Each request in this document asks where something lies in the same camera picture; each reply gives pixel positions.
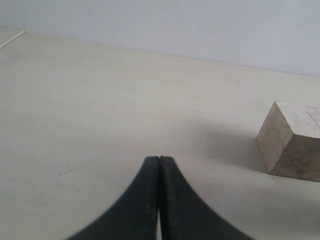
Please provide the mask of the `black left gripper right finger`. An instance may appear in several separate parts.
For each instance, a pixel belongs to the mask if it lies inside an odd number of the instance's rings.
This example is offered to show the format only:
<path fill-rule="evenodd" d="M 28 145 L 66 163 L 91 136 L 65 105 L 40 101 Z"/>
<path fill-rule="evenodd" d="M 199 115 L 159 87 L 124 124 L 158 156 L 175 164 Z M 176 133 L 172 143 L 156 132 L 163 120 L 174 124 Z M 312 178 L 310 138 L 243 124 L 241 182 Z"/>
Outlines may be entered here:
<path fill-rule="evenodd" d="M 159 159 L 158 208 L 163 240 L 250 240 L 193 190 L 170 156 Z"/>

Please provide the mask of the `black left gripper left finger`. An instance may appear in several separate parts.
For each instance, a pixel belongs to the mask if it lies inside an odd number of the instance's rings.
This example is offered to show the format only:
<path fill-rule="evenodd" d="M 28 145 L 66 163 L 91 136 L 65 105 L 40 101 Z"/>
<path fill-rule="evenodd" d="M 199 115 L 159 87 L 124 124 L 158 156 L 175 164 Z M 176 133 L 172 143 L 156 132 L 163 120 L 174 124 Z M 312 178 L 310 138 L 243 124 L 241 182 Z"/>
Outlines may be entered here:
<path fill-rule="evenodd" d="M 148 156 L 129 187 L 101 216 L 70 240 L 155 240 L 160 159 Z"/>

